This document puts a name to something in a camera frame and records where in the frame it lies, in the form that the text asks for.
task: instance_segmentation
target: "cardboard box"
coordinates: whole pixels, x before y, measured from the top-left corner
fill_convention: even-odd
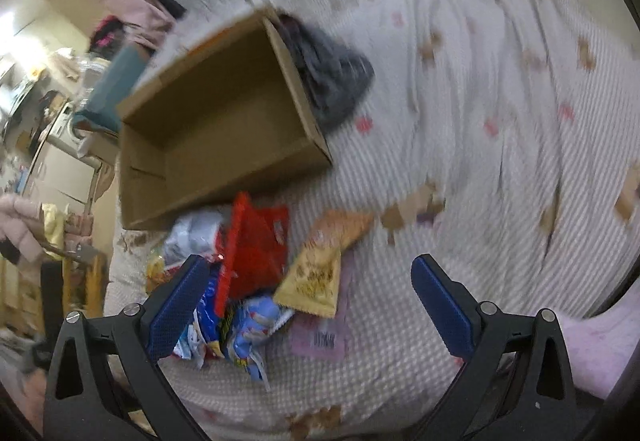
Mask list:
[[[331,164],[270,17],[238,21],[119,104],[124,228],[166,229],[191,208]]]

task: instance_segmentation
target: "pink bag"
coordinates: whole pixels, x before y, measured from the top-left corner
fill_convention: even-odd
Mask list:
[[[306,313],[296,313],[289,329],[291,352],[300,357],[318,360],[340,361],[347,353],[349,328],[346,324],[349,308],[349,284],[353,278],[353,251],[342,254],[338,309],[334,318],[321,318]]]

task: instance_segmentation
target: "patterned blanket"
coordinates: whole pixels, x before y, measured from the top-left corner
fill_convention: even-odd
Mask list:
[[[421,253],[508,312],[583,316],[618,286],[640,249],[640,67],[578,0],[202,0],[141,82],[265,2],[364,53],[376,75],[328,139],[333,169],[272,201],[289,206],[290,256],[326,208],[381,218],[354,248],[344,361],[295,357],[281,333],[267,392],[229,363],[163,360],[207,433],[338,437],[431,410],[458,367],[410,284]],[[416,190],[428,208],[412,207]],[[155,240],[116,226],[107,313],[144,299]]]

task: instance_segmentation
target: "gray cloth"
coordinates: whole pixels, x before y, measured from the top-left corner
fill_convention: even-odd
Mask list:
[[[362,99],[373,79],[373,66],[321,29],[292,16],[280,16],[278,32],[298,69],[320,130],[330,133]]]

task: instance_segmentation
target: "pink jacket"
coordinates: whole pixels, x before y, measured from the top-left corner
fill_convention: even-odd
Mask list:
[[[0,196],[0,240],[9,239],[28,262],[36,262],[44,250],[31,230],[42,228],[42,205],[16,194]]]

